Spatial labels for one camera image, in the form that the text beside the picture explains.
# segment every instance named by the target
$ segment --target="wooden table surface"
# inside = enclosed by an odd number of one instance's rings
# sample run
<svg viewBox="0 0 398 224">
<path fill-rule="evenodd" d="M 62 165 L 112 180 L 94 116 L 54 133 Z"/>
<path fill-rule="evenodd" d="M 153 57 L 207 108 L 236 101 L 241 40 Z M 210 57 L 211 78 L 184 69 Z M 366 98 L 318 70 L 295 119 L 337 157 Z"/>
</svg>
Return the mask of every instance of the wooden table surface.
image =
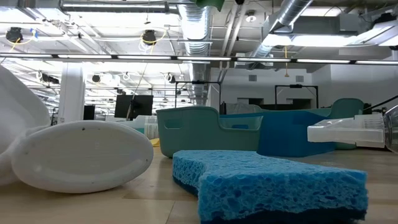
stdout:
<svg viewBox="0 0 398 224">
<path fill-rule="evenodd" d="M 294 159 L 368 172 L 369 209 L 361 223 L 398 223 L 398 155 L 358 149 Z M 23 183 L 0 187 L 0 223 L 197 224 L 197 198 L 172 180 L 172 160 L 155 148 L 149 169 L 105 192 L 59 194 Z"/>
</svg>

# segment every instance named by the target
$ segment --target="sponge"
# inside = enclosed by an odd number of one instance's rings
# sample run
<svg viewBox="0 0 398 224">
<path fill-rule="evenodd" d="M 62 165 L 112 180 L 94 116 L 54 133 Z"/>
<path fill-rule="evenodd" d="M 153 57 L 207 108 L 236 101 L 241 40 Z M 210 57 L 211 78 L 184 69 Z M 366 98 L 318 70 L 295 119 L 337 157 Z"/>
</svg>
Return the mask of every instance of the sponge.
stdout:
<svg viewBox="0 0 398 224">
<path fill-rule="evenodd" d="M 198 196 L 202 223 L 350 223 L 368 208 L 365 172 L 256 152 L 176 152 L 173 177 Z"/>
</svg>

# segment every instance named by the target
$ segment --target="wooden floor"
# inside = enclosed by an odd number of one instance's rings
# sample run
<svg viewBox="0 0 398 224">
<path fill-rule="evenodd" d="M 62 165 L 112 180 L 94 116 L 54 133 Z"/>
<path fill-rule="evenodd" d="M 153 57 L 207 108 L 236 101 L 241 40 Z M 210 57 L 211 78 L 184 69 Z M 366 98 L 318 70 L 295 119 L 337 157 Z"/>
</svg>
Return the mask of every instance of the wooden floor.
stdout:
<svg viewBox="0 0 398 224">
<path fill-rule="evenodd" d="M 368 172 L 369 210 L 363 223 L 398 223 L 398 155 L 336 151 L 294 159 Z M 160 149 L 150 168 L 118 188 L 85 195 L 46 192 L 22 183 L 0 187 L 0 223 L 196 224 L 197 199 L 172 180 L 172 160 Z"/>
</svg>

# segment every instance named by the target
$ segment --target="teal plastic basket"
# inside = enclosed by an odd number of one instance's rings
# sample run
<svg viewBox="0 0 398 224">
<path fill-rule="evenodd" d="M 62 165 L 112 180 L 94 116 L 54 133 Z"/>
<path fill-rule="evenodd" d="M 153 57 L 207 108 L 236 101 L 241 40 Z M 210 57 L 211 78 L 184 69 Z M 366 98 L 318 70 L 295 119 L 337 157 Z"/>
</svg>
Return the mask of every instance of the teal plastic basket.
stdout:
<svg viewBox="0 0 398 224">
<path fill-rule="evenodd" d="M 162 154 L 172 157 L 180 150 L 257 151 L 262 116 L 220 118 L 206 106 L 157 111 Z"/>
</svg>

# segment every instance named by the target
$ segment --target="white foam object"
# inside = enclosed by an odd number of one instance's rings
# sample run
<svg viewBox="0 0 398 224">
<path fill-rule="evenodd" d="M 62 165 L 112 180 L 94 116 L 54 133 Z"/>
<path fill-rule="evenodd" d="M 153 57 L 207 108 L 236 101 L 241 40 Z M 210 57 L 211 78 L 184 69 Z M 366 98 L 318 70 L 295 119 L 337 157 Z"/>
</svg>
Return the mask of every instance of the white foam object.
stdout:
<svg viewBox="0 0 398 224">
<path fill-rule="evenodd" d="M 45 105 L 0 66 L 0 185 L 88 193 L 142 174 L 154 155 L 150 141 L 127 126 L 75 121 L 50 127 Z"/>
<path fill-rule="evenodd" d="M 310 142 L 343 142 L 362 147 L 384 147 L 382 114 L 327 119 L 307 128 Z"/>
</svg>

